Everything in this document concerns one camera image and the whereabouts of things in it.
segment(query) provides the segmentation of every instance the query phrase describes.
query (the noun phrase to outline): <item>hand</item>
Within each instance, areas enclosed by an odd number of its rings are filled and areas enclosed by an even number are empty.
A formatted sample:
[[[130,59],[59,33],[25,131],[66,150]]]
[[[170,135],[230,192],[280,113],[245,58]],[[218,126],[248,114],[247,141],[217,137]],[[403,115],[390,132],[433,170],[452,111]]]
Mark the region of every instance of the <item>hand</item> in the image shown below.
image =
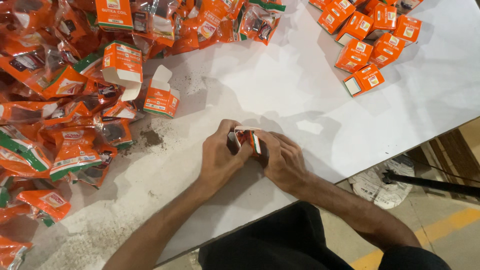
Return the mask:
[[[265,176],[281,190],[299,198],[311,174],[305,168],[301,148],[276,132],[256,130],[255,135],[265,142],[270,156],[264,169]]]
[[[210,195],[223,187],[253,153],[248,143],[244,143],[236,155],[232,155],[228,149],[228,134],[239,125],[237,121],[223,119],[218,130],[204,141],[198,181],[208,188]]]

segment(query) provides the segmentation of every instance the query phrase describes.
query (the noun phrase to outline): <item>dirt on table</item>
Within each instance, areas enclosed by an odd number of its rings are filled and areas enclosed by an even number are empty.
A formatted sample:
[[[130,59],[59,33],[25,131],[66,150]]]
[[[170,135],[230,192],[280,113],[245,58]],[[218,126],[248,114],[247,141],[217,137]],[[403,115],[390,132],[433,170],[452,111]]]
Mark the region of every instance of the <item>dirt on table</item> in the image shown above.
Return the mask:
[[[156,146],[163,143],[163,138],[161,138],[154,130],[141,131],[140,136],[145,139],[145,147]]]

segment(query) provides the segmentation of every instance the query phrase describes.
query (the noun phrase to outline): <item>person's right hand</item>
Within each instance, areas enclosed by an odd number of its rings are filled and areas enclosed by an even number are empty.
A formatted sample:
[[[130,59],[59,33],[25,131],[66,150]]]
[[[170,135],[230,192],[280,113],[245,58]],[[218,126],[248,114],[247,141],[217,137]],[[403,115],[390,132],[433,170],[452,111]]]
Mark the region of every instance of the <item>person's right hand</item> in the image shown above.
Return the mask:
[[[310,176],[305,168],[301,148],[285,135],[276,132],[256,130],[255,135],[265,142],[269,152],[265,176],[281,190],[299,198]]]

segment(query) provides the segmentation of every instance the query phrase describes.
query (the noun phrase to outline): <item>person's left hand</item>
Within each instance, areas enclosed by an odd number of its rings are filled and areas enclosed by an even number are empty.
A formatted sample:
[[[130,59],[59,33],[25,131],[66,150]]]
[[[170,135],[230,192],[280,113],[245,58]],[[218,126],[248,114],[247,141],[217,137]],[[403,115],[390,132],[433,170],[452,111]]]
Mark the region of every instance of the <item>person's left hand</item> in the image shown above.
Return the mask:
[[[228,134],[240,125],[237,121],[223,119],[218,130],[204,141],[198,181],[208,187],[211,195],[223,187],[253,153],[248,143],[244,143],[236,155],[227,147]]]

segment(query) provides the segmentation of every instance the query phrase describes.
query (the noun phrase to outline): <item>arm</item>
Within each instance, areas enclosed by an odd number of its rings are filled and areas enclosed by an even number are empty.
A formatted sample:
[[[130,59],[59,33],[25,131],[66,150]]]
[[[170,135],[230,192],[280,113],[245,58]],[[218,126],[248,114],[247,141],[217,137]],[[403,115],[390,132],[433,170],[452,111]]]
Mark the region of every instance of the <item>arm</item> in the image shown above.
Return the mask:
[[[242,145],[235,156],[227,148],[227,136],[238,125],[241,124],[233,120],[220,123],[218,130],[203,144],[202,169],[198,179],[132,233],[107,261],[104,270],[153,269],[175,232],[252,155],[248,144]]]
[[[280,189],[337,215],[384,252],[394,246],[421,247],[412,230],[390,213],[307,171],[301,148],[286,136],[255,134],[270,153],[265,175]]]

